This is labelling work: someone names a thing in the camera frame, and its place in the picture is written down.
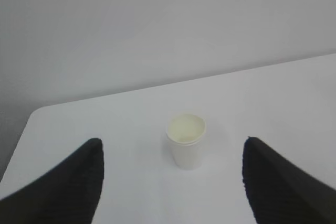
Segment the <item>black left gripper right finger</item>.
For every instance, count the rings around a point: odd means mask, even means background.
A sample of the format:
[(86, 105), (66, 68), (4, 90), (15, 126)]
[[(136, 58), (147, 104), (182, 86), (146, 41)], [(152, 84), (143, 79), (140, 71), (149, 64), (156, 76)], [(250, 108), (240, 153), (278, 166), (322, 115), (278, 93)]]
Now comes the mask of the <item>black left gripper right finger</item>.
[(244, 143), (242, 176), (257, 223), (335, 223), (335, 189), (257, 137)]

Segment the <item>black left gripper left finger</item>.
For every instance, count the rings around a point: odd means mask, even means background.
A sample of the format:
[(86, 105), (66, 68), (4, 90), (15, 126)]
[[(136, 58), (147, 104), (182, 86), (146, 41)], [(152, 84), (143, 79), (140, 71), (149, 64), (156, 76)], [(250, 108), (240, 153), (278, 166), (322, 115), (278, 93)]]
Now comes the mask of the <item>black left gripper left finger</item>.
[(92, 223), (104, 180), (102, 140), (92, 138), (37, 180), (1, 200), (1, 223)]

